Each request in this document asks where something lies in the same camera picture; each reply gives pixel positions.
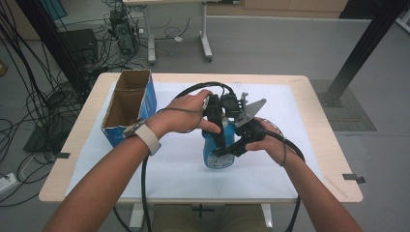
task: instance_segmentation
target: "white paper surface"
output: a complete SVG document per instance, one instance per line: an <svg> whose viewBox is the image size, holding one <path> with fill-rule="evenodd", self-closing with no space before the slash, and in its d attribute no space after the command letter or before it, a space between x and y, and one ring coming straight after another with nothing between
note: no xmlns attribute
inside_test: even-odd
<svg viewBox="0 0 410 232"><path fill-rule="evenodd" d="M164 108L180 92L193 83L154 83L158 109ZM286 138L304 153L307 165L322 180L315 156L310 146L305 126L292 90L287 85L228 84L240 98L249 93L249 103L266 99L266 104L257 113L280 127ZM111 87L91 133L83 146L75 165L73 177L66 194L79 180L111 149L101 131L101 123L112 95ZM208 88L222 94L220 87ZM161 139L161 148L149 158L146 175L147 198L155 200L263 200L278 201L296 198L289 178L282 167L274 163L262 151L247 152L235 159L232 166L210 169L203 162L204 138L200 130L188 134L169 133ZM133 175L122 198L141 197L141 167Z"/></svg>

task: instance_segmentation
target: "floor mat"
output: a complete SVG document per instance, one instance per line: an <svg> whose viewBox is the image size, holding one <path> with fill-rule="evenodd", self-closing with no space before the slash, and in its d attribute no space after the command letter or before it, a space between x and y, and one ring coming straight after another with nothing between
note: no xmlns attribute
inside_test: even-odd
<svg viewBox="0 0 410 232"><path fill-rule="evenodd" d="M325 93L332 80L311 80L316 94ZM347 88L340 98L343 107L323 107L333 131L377 131L353 93Z"/></svg>

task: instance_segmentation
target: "blue cardboard box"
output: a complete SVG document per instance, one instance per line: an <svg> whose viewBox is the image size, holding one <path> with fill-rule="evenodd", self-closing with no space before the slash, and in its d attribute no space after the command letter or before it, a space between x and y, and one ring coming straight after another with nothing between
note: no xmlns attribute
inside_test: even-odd
<svg viewBox="0 0 410 232"><path fill-rule="evenodd" d="M123 131L126 127L139 118L151 117L156 110L151 71L123 71L102 121L102 132L115 147L125 139Z"/></svg>

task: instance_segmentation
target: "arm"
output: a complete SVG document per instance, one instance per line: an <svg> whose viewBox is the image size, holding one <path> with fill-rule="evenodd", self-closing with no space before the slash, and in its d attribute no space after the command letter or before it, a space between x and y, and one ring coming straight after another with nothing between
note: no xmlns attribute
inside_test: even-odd
<svg viewBox="0 0 410 232"><path fill-rule="evenodd" d="M266 130L277 132L277 129L267 122L261 123ZM263 141L250 143L246 148L248 151L266 150L276 163L283 164L283 145L273 137L266 136ZM362 231L356 220L317 179L302 159L287 146L286 153L283 167L301 196L316 231Z"/></svg>
<svg viewBox="0 0 410 232"><path fill-rule="evenodd" d="M217 125L202 118L201 107L208 94L203 90L196 96L186 95L168 106L195 112L164 110L149 118L146 125L158 139L171 131L195 128L219 132ZM70 192L44 231L97 231L148 152L138 136L116 146Z"/></svg>

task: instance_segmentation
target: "watch strap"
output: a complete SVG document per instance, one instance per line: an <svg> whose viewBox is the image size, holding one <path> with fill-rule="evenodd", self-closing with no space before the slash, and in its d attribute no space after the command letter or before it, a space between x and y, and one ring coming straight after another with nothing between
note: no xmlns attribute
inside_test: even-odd
<svg viewBox="0 0 410 232"><path fill-rule="evenodd" d="M144 143L148 146L150 155L154 155L160 148L161 144L158 141L157 136L150 128L147 127L147 125L142 124L138 129L135 130L134 133L138 135L138 137L141 138L142 141L144 141Z"/></svg>

